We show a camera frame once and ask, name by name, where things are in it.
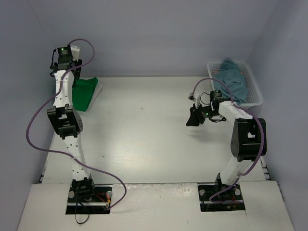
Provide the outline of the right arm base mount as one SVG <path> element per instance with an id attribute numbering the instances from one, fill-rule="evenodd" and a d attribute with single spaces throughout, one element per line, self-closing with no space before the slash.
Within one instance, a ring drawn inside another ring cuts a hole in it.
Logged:
<path id="1" fill-rule="evenodd" d="M 245 211 L 239 184 L 226 192 L 220 193 L 212 200 L 210 200 L 210 197 L 218 192 L 214 184 L 198 184 L 197 186 L 201 212 Z"/>

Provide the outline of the white t shirt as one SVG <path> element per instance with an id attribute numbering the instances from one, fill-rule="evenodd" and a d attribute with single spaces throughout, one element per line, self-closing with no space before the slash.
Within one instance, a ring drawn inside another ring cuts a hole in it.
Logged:
<path id="1" fill-rule="evenodd" d="M 103 84 L 98 82 L 98 84 L 96 85 L 95 91 L 92 95 L 91 102 L 89 103 L 89 107 L 91 107 L 91 105 L 93 104 L 93 102 L 95 101 L 95 99 L 97 98 L 97 96 L 99 95 L 102 89 L 103 89 Z"/>

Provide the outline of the green t shirt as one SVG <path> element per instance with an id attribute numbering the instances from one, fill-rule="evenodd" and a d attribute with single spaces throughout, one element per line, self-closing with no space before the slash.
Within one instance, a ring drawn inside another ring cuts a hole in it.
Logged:
<path id="1" fill-rule="evenodd" d="M 73 86 L 73 106 L 77 111 L 87 111 L 93 98 L 98 78 L 77 79 Z"/>

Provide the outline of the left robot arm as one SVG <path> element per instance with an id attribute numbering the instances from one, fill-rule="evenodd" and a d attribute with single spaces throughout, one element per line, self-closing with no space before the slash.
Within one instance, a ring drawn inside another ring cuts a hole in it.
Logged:
<path id="1" fill-rule="evenodd" d="M 73 85 L 79 78 L 80 48 L 67 45 L 56 49 L 58 61 L 51 65 L 56 83 L 56 96 L 52 108 L 47 110 L 47 116 L 55 133 L 65 143 L 72 168 L 71 191 L 76 197 L 90 202 L 96 197 L 96 189 L 91 174 L 84 167 L 85 158 L 81 145 L 82 119 L 73 106 Z"/>

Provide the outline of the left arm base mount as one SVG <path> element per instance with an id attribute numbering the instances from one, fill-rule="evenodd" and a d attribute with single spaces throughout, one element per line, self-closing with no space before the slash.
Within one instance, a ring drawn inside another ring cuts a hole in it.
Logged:
<path id="1" fill-rule="evenodd" d="M 112 187 L 111 186 L 96 186 L 94 195 L 81 196 L 73 191 L 70 187 L 66 205 L 66 215 L 101 215 L 110 214 L 110 204 L 112 202 Z"/>

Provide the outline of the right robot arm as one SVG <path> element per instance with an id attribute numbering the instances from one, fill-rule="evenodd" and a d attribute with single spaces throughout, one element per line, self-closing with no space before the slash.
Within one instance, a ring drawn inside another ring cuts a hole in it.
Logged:
<path id="1" fill-rule="evenodd" d="M 188 99 L 193 101 L 193 105 L 186 126 L 197 127 L 215 116 L 233 125 L 231 159 L 217 175 L 213 186 L 214 195 L 224 198 L 231 191 L 230 185 L 239 177 L 247 175 L 256 160 L 266 154 L 266 122 L 262 118 L 254 119 L 230 98 L 223 98 L 219 90 L 210 92 L 210 103 L 207 106 L 201 105 L 201 95 L 197 93 L 190 93 Z"/>

